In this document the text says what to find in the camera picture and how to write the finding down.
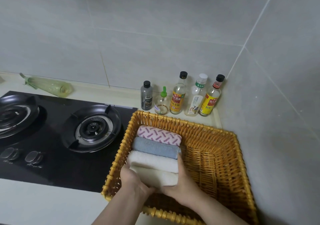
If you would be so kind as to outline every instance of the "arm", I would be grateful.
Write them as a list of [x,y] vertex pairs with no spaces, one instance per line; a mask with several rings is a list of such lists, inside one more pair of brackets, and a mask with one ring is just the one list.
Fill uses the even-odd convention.
[[155,189],[144,185],[138,175],[124,165],[120,172],[121,188],[92,225],[134,225],[146,199]]
[[207,225],[248,225],[245,221],[204,193],[178,157],[179,177],[176,186],[163,186],[162,192],[200,215]]

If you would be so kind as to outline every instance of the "white countertop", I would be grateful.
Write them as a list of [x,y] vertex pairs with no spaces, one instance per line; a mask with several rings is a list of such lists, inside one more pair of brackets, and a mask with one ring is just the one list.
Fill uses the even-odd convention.
[[[18,74],[0,72],[0,96],[8,91],[42,95],[51,94],[23,85]],[[106,104],[140,108],[140,90],[68,81],[74,92],[68,96]],[[183,113],[168,116],[221,128],[216,109],[208,117],[186,116]],[[8,225],[88,225],[108,202],[100,193],[46,186],[0,178],[0,223]],[[136,224],[172,224],[163,219],[140,214]]]

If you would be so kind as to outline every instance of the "dark gray bottle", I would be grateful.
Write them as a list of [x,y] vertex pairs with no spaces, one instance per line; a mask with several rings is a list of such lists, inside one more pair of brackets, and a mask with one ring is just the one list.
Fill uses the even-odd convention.
[[151,110],[152,109],[152,92],[153,89],[150,86],[149,81],[144,81],[141,87],[141,109]]

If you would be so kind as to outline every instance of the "black glass stovetop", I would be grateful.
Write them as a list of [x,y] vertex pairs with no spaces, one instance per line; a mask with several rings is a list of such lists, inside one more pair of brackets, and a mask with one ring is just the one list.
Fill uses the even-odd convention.
[[[77,153],[62,143],[64,122],[81,108],[108,104],[14,91],[9,91],[3,97],[19,94],[36,98],[39,116],[30,129],[26,128],[8,138],[0,138],[0,154],[10,147],[18,150],[18,158],[0,160],[0,178],[101,192],[124,132],[137,108],[112,106],[121,117],[119,134],[101,150]],[[33,151],[43,157],[36,165],[30,165],[25,160]]]

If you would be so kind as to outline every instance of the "green bottle nozzle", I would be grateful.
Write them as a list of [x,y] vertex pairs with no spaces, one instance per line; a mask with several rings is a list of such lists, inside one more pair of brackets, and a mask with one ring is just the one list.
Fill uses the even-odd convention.
[[165,98],[167,96],[167,92],[166,91],[167,91],[166,87],[163,86],[163,91],[160,94],[162,98]]

